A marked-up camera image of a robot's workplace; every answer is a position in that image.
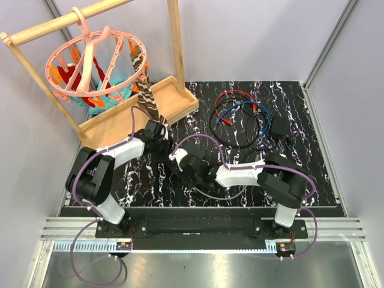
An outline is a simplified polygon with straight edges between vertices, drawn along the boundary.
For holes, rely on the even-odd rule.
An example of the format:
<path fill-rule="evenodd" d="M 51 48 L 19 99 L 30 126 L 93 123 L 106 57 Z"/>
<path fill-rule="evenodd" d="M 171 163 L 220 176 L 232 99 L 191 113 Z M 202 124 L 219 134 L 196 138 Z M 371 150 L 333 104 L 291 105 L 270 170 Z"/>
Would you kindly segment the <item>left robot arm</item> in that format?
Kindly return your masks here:
<path fill-rule="evenodd" d="M 110 147 L 82 148 L 69 172 L 65 189 L 74 200 L 101 218 L 101 228 L 118 238 L 124 237 L 131 228 L 128 213 L 110 192 L 114 170 L 146 154 L 163 160 L 171 146 L 168 125 L 150 119 L 145 128 Z"/>

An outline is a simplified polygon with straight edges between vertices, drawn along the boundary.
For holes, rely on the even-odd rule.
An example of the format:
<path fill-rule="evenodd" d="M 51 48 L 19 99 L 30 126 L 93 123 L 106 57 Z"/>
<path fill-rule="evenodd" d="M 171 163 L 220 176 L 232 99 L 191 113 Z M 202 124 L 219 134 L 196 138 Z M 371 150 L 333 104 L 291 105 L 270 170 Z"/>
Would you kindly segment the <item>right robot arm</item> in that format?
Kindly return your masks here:
<path fill-rule="evenodd" d="M 176 162 L 187 185 L 200 194 L 220 187 L 264 189 L 277 204 L 272 230 L 280 238 L 293 232 L 293 222 L 302 201 L 316 192 L 316 185 L 306 171 L 278 154 L 252 163 L 209 165 L 202 157 L 178 149 L 169 159 Z"/>

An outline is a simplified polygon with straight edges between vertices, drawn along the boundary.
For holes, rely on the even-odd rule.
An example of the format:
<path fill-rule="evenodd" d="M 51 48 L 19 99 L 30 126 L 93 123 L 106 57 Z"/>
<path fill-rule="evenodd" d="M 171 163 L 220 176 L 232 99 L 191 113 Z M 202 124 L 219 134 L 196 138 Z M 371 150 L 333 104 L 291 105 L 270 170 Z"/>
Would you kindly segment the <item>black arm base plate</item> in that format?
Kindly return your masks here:
<path fill-rule="evenodd" d="M 272 250 L 266 243 L 278 239 L 308 238 L 302 220 L 291 228 L 278 228 L 261 218 L 131 218 L 118 228 L 105 221 L 97 225 L 95 237 L 127 239 L 133 237 L 135 250 Z"/>

